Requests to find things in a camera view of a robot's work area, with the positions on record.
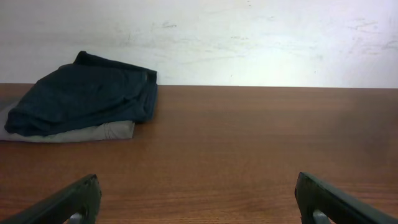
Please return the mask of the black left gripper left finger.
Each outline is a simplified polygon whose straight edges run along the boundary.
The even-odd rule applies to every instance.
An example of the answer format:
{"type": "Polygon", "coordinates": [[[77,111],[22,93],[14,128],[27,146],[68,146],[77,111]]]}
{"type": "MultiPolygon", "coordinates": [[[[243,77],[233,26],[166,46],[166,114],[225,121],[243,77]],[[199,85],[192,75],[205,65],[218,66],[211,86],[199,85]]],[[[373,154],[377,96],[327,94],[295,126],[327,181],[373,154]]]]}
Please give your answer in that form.
{"type": "Polygon", "coordinates": [[[98,178],[89,174],[1,223],[95,223],[100,203],[98,178]]]}

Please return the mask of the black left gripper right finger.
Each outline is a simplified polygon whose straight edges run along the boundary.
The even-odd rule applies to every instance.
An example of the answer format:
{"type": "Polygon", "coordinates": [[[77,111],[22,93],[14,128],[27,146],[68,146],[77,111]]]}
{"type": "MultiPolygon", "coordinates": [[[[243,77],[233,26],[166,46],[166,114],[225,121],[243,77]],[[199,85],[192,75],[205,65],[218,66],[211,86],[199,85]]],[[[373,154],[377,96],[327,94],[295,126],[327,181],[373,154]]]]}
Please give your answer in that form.
{"type": "Polygon", "coordinates": [[[303,224],[397,223],[396,218],[360,202],[307,172],[298,175],[295,198],[303,224]]]}

